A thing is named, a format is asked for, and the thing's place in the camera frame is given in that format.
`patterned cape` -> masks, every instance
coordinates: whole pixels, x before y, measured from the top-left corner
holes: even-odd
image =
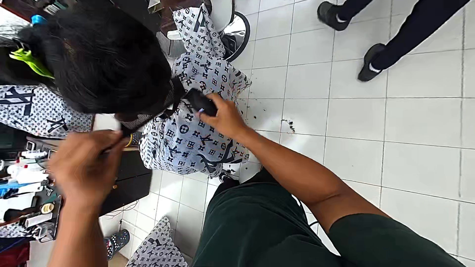
[[[30,134],[66,138],[68,132],[89,132],[92,118],[45,86],[0,86],[0,123]]]
[[[187,50],[175,61],[173,75],[181,79],[185,90],[218,93],[237,105],[237,96],[251,81],[222,58],[224,46],[205,5],[175,11],[173,17]],[[202,172],[210,177],[221,173],[223,163],[249,158],[247,148],[200,121],[187,100],[181,101],[171,117],[156,117],[144,127],[140,149],[149,169]]]
[[[130,257],[125,267],[187,267],[170,235],[170,222],[162,217]]]

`barber tools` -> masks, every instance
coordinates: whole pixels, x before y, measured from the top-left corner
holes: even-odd
[[[197,112],[202,112],[208,116],[216,117],[218,113],[218,109],[214,104],[213,100],[207,98],[202,92],[198,91],[195,88],[192,88],[188,91],[185,95],[185,99],[187,99],[191,107]]]

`person's leg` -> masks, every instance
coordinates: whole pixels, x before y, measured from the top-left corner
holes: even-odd
[[[389,41],[371,65],[384,70],[394,65],[422,41],[431,36],[469,0],[419,0],[397,35]]]
[[[335,30],[344,30],[350,20],[372,0],[346,0],[343,5],[322,2],[317,9],[318,19]]]
[[[239,180],[234,180],[228,176],[223,176],[221,179],[223,182],[218,186],[218,188],[216,188],[216,191],[214,192],[214,195],[211,199],[216,197],[222,191],[239,185]]]
[[[351,20],[363,8],[365,8],[372,0],[346,0],[340,11],[338,11],[338,18],[341,20]]]
[[[213,198],[216,197],[222,191],[239,185],[238,180],[234,180],[232,178],[229,178],[228,176],[223,176],[222,180],[223,182],[218,186],[218,188],[214,192]],[[272,177],[272,175],[264,167],[261,169],[260,172],[256,173],[251,179],[245,181],[243,184],[252,183],[252,182],[271,182],[271,183],[278,184],[278,182]]]
[[[264,167],[262,167],[260,172],[256,173],[251,179],[245,181],[243,184],[252,182],[271,182],[278,184],[274,177],[272,177],[272,175]]]

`floor tile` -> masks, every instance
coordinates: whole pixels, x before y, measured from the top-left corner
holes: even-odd
[[[123,212],[122,219],[128,221],[129,223],[135,225],[137,222],[137,211],[136,210],[125,210]]]
[[[281,131],[325,135],[327,112],[328,99],[286,99]]]
[[[234,163],[234,164],[228,164],[225,163],[223,164],[223,170],[228,171],[229,174],[232,174],[234,176],[239,177],[239,169],[241,168],[240,163]]]
[[[249,41],[254,41],[256,39],[258,17],[259,17],[259,13],[246,16],[246,19],[249,21],[249,25],[251,27],[251,31],[249,34]]]
[[[174,201],[180,201],[183,176],[171,172],[163,172],[161,179],[160,195]]]
[[[327,28],[320,22],[316,10],[324,0],[305,0],[294,5],[294,18],[292,21],[292,33],[303,32],[314,29]]]
[[[455,253],[457,201],[383,188],[381,209],[448,253]]]
[[[333,29],[324,28],[292,34],[289,65],[331,61],[333,32]]]
[[[459,251],[462,257],[475,259],[475,204],[460,203]]]
[[[275,143],[279,143],[280,141],[280,133],[277,132],[266,132],[266,131],[257,131],[263,137],[274,141]],[[256,158],[256,156],[249,151],[249,161],[254,163],[260,163],[260,161]]]
[[[241,12],[247,17],[249,14],[259,12],[260,0],[235,0],[236,11]]]
[[[464,97],[475,97],[475,49],[464,51]]]
[[[475,203],[475,150],[462,149],[460,199]]]
[[[184,177],[192,178],[192,179],[195,179],[197,181],[201,181],[201,182],[205,182],[205,183],[208,182],[208,175],[204,174],[204,173],[201,173],[201,172],[195,172],[195,173],[192,173],[192,174],[187,174],[187,175],[184,175]]]
[[[183,178],[180,203],[203,212],[205,209],[207,186],[207,183],[188,177]]]
[[[157,203],[158,195],[150,192],[148,196],[140,199],[137,211],[150,218],[155,218],[155,214],[157,213]]]
[[[323,163],[324,136],[281,133],[280,144],[318,163]]]
[[[182,254],[183,254],[183,258],[185,258],[185,262],[188,263],[188,266],[191,266],[191,264],[193,263],[193,258],[191,258],[190,256],[184,254],[183,252],[182,252]]]
[[[249,98],[284,98],[287,66],[253,69]]]
[[[293,12],[293,5],[286,5],[260,12],[259,21],[257,22],[256,39],[290,34],[292,30]]]
[[[333,62],[331,98],[372,98],[386,97],[388,72],[384,71],[370,82],[357,79],[363,61],[361,59]]]
[[[388,99],[386,141],[460,146],[460,99]]]
[[[286,66],[289,46],[290,35],[257,40],[252,68]]]
[[[314,216],[312,213],[306,212],[306,213],[305,213],[305,216],[307,217],[307,223],[308,223],[308,224],[311,224],[311,223],[317,221],[317,219],[315,218],[315,216]]]
[[[457,199],[460,149],[386,142],[382,186]]]
[[[328,98],[331,62],[289,66],[285,98]]]
[[[162,183],[162,170],[152,170],[152,182],[150,184],[150,192],[160,194],[160,184]]]
[[[205,215],[206,215],[206,210],[208,209],[209,202],[213,198],[214,193],[216,192],[216,189],[218,189],[216,185],[208,184],[208,188],[206,190]]]
[[[475,99],[462,101],[462,146],[475,148]]]
[[[340,253],[336,250],[335,246],[333,245],[331,240],[328,238],[328,236],[326,235],[325,231],[320,226],[320,224],[318,225],[318,237],[320,238],[320,240],[322,240],[322,243],[325,245],[325,247],[327,247],[327,249],[330,252],[332,252],[335,255],[340,255]]]
[[[238,111],[241,113],[241,118],[246,121],[246,116],[247,116],[247,104],[249,103],[249,100],[248,99],[241,99],[241,98],[238,98],[236,100],[237,102],[237,109]]]
[[[341,179],[381,185],[383,142],[327,137],[325,167]]]
[[[244,183],[245,181],[254,177],[262,168],[262,164],[254,162],[241,163],[241,171],[239,174],[239,182]]]
[[[145,240],[147,236],[149,235],[149,232],[145,232],[144,230],[140,228],[136,228],[134,235],[138,237],[140,240]]]
[[[458,260],[465,265],[465,267],[475,267],[475,260],[458,257]]]
[[[376,207],[380,206],[381,186],[347,180],[344,180],[344,182],[353,190],[355,190],[360,196],[364,197],[367,201],[369,201],[371,204]]]
[[[249,99],[246,124],[255,130],[280,131],[283,99]]]
[[[221,181],[219,180],[218,177],[209,178],[208,179],[208,184],[219,186],[221,184]]]
[[[317,219],[315,218],[315,216],[314,216],[312,213],[306,212],[306,213],[305,213],[305,216],[307,217],[307,223],[308,223],[309,225],[310,225],[311,223],[317,221]],[[315,224],[313,224],[310,228],[314,231],[315,234],[317,234],[317,232],[318,232],[318,227],[319,227],[319,224],[318,224],[318,223],[315,223]]]
[[[261,0],[259,11],[269,10],[293,3],[294,0]]]
[[[384,99],[330,99],[327,136],[383,140]]]
[[[402,23],[406,20],[405,15],[394,16],[391,19],[391,38],[396,36]],[[435,31],[429,38],[420,43],[410,54],[437,52],[446,50],[462,49],[462,26],[463,12],[460,10],[451,17],[444,25]]]
[[[418,0],[397,0],[392,2],[392,15],[409,15]]]
[[[406,55],[389,69],[388,97],[460,97],[462,52]]]
[[[252,60],[254,58],[254,46],[255,41],[249,41],[242,51],[241,55],[239,55],[231,64],[236,69],[252,69]]]
[[[190,257],[195,256],[198,248],[202,222],[203,212],[180,204],[174,242],[181,251]]]
[[[142,243],[142,239],[138,237],[133,237],[133,239],[130,240],[132,242],[132,248],[131,248],[131,257],[133,254],[136,252],[136,250],[139,248],[140,244]]]
[[[155,227],[155,216],[152,218],[141,214],[140,212],[137,213],[137,223],[135,224],[138,228],[142,229],[146,233],[150,233]]]
[[[131,234],[131,235],[134,235],[134,233],[135,233],[135,225],[125,221],[124,218],[122,218],[121,225],[120,225],[120,230],[124,230],[124,229],[129,231],[129,234]]]
[[[158,198],[156,221],[159,221],[163,216],[167,216],[170,221],[170,227],[176,229],[178,221],[178,209],[180,204],[176,201],[168,199],[164,196]]]
[[[350,23],[335,33],[333,60],[363,58],[374,44],[388,42],[389,28],[389,18]]]
[[[341,5],[345,0],[338,0]],[[387,18],[391,14],[391,0],[372,1],[360,13],[352,18],[352,22],[367,21],[373,19]]]
[[[465,48],[475,48],[475,4],[465,6]]]
[[[102,234],[105,237],[110,237],[119,231],[120,220],[122,220],[122,214],[116,213],[117,216],[101,216],[99,217],[99,226],[101,227]]]

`black shoe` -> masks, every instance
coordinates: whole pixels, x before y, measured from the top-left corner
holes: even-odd
[[[318,19],[335,30],[344,30],[348,27],[350,21],[338,22],[336,14],[338,14],[341,8],[341,6],[333,5],[327,1],[322,2],[317,9]]]
[[[381,53],[385,48],[386,46],[383,44],[375,44],[368,50],[368,52],[366,52],[363,59],[363,68],[358,74],[358,80],[368,82],[382,72],[382,70],[380,72],[370,70],[370,63],[373,62],[378,57],[379,53]]]

